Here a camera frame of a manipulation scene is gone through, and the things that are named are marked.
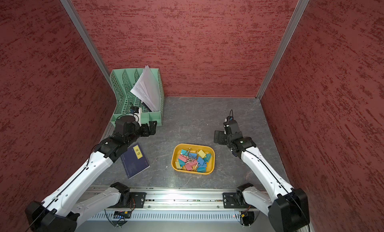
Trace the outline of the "teal binder clip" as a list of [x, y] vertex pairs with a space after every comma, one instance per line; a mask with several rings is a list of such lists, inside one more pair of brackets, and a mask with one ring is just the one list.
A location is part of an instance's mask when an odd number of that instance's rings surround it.
[[184, 156], [187, 156], [188, 155], [188, 151], [186, 151], [186, 150], [181, 150], [181, 155], [184, 155]]
[[197, 172], [198, 172], [198, 173], [205, 173], [206, 171], [207, 171], [206, 168], [198, 168], [198, 169], [197, 169]]
[[205, 161], [206, 163], [209, 163], [210, 160], [211, 160], [211, 157], [212, 157], [211, 154], [206, 154], [206, 156], [205, 156], [205, 158], [204, 158], [204, 161]]
[[179, 162], [179, 165], [181, 168], [183, 168], [185, 166], [185, 162], [183, 162], [182, 160], [178, 159], [178, 162]]

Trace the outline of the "yellow binder clip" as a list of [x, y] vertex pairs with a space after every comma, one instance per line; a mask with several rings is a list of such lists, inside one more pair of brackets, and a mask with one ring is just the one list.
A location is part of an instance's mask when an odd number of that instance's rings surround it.
[[207, 154], [203, 150], [198, 151], [198, 155], [202, 159], [204, 159], [207, 156]]
[[177, 168], [178, 170], [180, 170], [180, 169], [182, 168], [182, 167], [180, 166], [179, 161], [175, 162], [175, 165], [176, 165], [176, 168]]

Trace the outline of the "pink binder clip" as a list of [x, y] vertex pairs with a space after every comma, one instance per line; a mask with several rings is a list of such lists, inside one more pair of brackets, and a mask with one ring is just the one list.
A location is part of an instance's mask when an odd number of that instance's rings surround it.
[[179, 159], [180, 161], [183, 161], [184, 163], [186, 163], [187, 160], [188, 160], [189, 158], [188, 158], [188, 157], [185, 157], [185, 156], [183, 156], [183, 155], [179, 155], [178, 159]]
[[192, 162], [192, 167], [196, 167], [196, 166], [199, 166], [199, 162], [197, 160]]
[[193, 171], [194, 170], [194, 166], [195, 166], [194, 163], [187, 163], [187, 164], [184, 165], [184, 167], [185, 167], [185, 169], [187, 171]]

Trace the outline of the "yellow plastic tray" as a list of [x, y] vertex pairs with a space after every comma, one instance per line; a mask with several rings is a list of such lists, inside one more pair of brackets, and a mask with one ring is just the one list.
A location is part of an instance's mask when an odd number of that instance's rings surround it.
[[[197, 155], [198, 155], [198, 151], [203, 150], [206, 154], [211, 154], [212, 155], [211, 160], [210, 160], [209, 163], [207, 163], [207, 167], [206, 167], [207, 171], [205, 173], [198, 173], [197, 169], [199, 168], [199, 166], [194, 167], [193, 171], [187, 171], [185, 169], [185, 167], [183, 167], [180, 170], [178, 170], [176, 168], [175, 162], [178, 161], [178, 157], [179, 157], [179, 155], [181, 155], [181, 150], [186, 150], [189, 153], [196, 153]], [[187, 160], [186, 164], [187, 163], [192, 163], [193, 161], [197, 160], [198, 157], [199, 157], [199, 155], [197, 156], [196, 159], [189, 158]], [[209, 175], [209, 174], [211, 174], [213, 172], [213, 170], [215, 168], [215, 158], [216, 158], [215, 151], [211, 147], [199, 146], [199, 145], [190, 145], [190, 144], [179, 144], [179, 145], [177, 145], [175, 147], [174, 152], [173, 152], [172, 167], [177, 172], [188, 173], [188, 174], [196, 174], [196, 175]]]

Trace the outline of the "teal binder clip bottom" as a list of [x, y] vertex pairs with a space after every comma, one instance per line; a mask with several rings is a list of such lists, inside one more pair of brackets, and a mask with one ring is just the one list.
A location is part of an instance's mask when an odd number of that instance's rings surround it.
[[207, 171], [206, 168], [198, 168], [198, 169], [197, 169], [197, 172], [198, 172], [198, 173], [205, 173], [206, 171]]

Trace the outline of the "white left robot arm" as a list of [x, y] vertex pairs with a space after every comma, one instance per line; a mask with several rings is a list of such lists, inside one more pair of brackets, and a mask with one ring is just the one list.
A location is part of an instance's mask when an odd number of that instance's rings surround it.
[[136, 115], [124, 115], [115, 122], [111, 136], [94, 146], [89, 158], [55, 192], [42, 202], [32, 201], [25, 213], [31, 232], [74, 232], [101, 210], [132, 204], [130, 189], [114, 183], [104, 192], [79, 203], [92, 183], [113, 165], [140, 137], [155, 135], [157, 121], [141, 123]]

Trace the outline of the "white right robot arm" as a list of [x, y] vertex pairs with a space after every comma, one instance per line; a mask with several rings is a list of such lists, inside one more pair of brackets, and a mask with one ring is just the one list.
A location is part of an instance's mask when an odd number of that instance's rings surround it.
[[294, 189], [263, 157], [250, 137], [244, 137], [232, 116], [223, 123], [223, 131], [215, 131], [214, 143], [227, 146], [245, 163], [266, 190], [261, 193], [250, 183], [238, 187], [238, 194], [247, 205], [265, 214], [276, 232], [296, 232], [310, 226], [308, 196]]

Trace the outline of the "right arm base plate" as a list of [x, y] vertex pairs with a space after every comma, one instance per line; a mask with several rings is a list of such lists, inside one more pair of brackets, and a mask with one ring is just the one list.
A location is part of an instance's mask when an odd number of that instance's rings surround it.
[[250, 205], [245, 202], [243, 192], [224, 192], [222, 193], [223, 204], [225, 209], [244, 209], [246, 210]]

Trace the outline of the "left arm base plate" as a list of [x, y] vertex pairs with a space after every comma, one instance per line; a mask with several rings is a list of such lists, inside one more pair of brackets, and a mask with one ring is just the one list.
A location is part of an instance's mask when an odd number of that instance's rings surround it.
[[118, 203], [110, 206], [109, 209], [114, 208], [128, 208], [128, 209], [142, 209], [146, 200], [147, 193], [144, 192], [126, 192], [123, 193], [118, 200]]

